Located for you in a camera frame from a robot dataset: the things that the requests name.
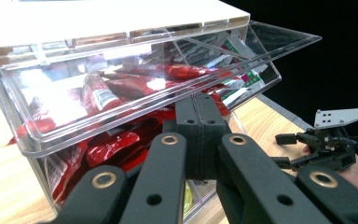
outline black background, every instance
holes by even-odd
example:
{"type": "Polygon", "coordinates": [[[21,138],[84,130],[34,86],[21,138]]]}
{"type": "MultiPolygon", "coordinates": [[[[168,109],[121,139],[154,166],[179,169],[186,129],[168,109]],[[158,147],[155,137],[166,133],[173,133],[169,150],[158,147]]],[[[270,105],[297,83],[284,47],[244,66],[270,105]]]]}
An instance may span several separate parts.
{"type": "MultiPolygon", "coordinates": [[[[313,125],[317,109],[358,108],[358,1],[223,1],[251,20],[323,39],[274,62],[282,81],[264,92],[313,125]]],[[[358,121],[347,125],[358,135],[358,121]]]]}

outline clear plastic lid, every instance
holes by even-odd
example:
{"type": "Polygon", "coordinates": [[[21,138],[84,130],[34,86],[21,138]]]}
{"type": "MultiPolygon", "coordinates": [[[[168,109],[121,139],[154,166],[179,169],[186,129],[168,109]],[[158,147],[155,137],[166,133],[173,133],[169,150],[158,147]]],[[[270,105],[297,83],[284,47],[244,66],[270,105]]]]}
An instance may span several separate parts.
{"type": "Polygon", "coordinates": [[[256,21],[217,26],[0,48],[0,106],[21,152],[46,156],[200,91],[233,109],[280,79],[272,60],[321,39],[256,21]]]}

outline wooden table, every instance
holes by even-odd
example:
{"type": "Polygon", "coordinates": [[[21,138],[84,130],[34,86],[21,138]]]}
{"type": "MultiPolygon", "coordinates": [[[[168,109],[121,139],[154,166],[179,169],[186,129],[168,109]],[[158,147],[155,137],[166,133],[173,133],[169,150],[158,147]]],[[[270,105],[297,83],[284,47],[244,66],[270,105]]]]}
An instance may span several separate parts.
{"type": "MultiPolygon", "coordinates": [[[[270,156],[287,155],[290,159],[302,156],[303,145],[280,147],[275,143],[278,133],[297,133],[302,130],[290,120],[253,99],[236,110],[244,130],[270,156]]],[[[17,146],[6,147],[12,133],[0,110],[0,223],[36,223],[54,218],[54,213],[26,158],[17,146]]],[[[227,223],[217,200],[208,204],[199,222],[227,223]]]]}

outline wooden surface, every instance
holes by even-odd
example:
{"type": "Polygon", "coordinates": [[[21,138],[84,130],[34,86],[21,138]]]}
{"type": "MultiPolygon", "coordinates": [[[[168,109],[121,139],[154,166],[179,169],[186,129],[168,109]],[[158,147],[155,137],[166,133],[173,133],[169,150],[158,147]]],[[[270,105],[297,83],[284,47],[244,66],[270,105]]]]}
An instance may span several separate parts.
{"type": "MultiPolygon", "coordinates": [[[[280,147],[278,133],[296,133],[301,129],[257,99],[236,110],[244,130],[270,156],[302,156],[303,145],[280,147]]],[[[16,146],[5,147],[12,134],[0,110],[0,223],[36,223],[54,218],[54,213],[29,165],[16,146]]],[[[203,210],[202,223],[227,223],[216,198],[203,210]]]]}

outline white lid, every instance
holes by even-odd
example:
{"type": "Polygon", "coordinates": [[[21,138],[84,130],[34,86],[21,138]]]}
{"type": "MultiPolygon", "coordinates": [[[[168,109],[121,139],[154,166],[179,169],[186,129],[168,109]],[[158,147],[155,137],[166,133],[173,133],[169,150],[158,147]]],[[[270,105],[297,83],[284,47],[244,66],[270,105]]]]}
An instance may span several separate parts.
{"type": "Polygon", "coordinates": [[[0,47],[234,18],[250,14],[216,0],[0,2],[0,47]]]}

